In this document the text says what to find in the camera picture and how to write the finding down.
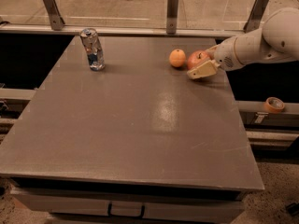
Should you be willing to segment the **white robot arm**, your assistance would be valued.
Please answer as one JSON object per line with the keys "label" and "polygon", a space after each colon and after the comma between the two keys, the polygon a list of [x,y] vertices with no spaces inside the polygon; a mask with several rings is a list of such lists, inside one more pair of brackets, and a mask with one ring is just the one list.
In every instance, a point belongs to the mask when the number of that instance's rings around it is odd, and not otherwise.
{"label": "white robot arm", "polygon": [[299,60],[299,9],[285,7],[268,17],[261,28],[225,39],[210,49],[192,54],[189,79],[234,71],[252,63],[285,63]]}

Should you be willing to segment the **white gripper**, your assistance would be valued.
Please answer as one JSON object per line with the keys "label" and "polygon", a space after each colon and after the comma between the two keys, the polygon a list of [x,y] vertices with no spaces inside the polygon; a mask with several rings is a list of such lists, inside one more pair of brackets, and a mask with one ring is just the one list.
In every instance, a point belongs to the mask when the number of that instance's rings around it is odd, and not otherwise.
{"label": "white gripper", "polygon": [[190,79],[198,79],[216,75],[219,67],[225,71],[234,71],[243,68],[244,64],[239,61],[236,55],[235,45],[237,39],[237,36],[233,36],[225,39],[219,45],[206,49],[206,53],[211,60],[196,65],[187,72],[187,76]]}

